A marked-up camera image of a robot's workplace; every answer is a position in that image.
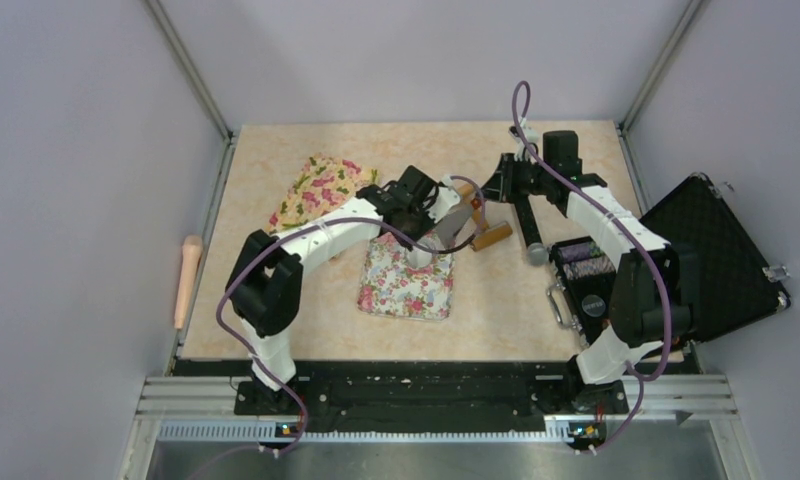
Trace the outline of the metal scraper with red handle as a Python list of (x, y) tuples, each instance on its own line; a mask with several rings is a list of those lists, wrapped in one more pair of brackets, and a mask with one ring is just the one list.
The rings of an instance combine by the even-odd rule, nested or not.
[[(460, 204), (453, 207), (434, 227), (433, 232), (438, 241), (436, 252), (452, 254), (471, 246), (488, 229), (484, 207), (484, 198), (479, 193), (462, 193)], [(459, 241), (459, 234), (469, 221), (473, 222), (474, 230), (464, 240)]]

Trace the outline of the white dough piece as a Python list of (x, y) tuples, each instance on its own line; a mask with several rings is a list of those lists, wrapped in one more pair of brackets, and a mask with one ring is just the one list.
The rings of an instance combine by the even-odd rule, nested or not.
[(430, 265), (438, 257), (438, 251), (442, 247), (438, 240), (435, 242), (429, 240), (428, 243), (421, 245), (423, 248), (413, 247), (407, 254), (409, 267), (413, 270), (420, 270)]

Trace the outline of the wooden double-ended rolling pin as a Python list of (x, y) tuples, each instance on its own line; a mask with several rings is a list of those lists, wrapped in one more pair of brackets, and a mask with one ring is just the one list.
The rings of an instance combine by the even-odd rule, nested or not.
[(470, 245), (474, 252), (487, 249), (506, 240), (513, 234), (512, 227), (507, 221), (500, 222), (494, 226), (489, 224), (486, 216), (482, 213), (482, 202), (476, 196), (470, 184), (460, 186), (458, 193), (462, 200), (473, 208), (472, 219), (481, 228), (481, 232), (475, 236)]

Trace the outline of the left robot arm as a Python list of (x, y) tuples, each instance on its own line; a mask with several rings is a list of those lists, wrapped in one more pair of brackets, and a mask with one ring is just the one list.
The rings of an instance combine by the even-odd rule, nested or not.
[(412, 249), (459, 201), (450, 177), (437, 181), (409, 166), (399, 179), (366, 185), (316, 220), (246, 238), (219, 305), (231, 307), (243, 324), (238, 339), (253, 360), (258, 398), (268, 410), (284, 413), (296, 401), (290, 327), (299, 314), (304, 278), (386, 233)]

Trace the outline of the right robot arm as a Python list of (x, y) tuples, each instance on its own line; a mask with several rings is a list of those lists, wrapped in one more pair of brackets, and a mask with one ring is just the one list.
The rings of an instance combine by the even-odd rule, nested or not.
[(697, 255), (648, 229), (599, 175), (584, 172), (576, 132), (538, 134), (512, 126), (509, 133), (517, 150), (501, 155), (483, 193), (489, 201), (514, 206), (530, 230), (528, 256), (537, 258), (542, 247), (529, 199), (542, 196), (591, 237), (616, 274), (609, 325), (576, 356), (579, 374), (562, 385), (565, 404), (588, 412), (602, 400), (603, 384), (619, 380), (650, 352), (668, 356), (673, 339), (694, 329), (700, 303)]

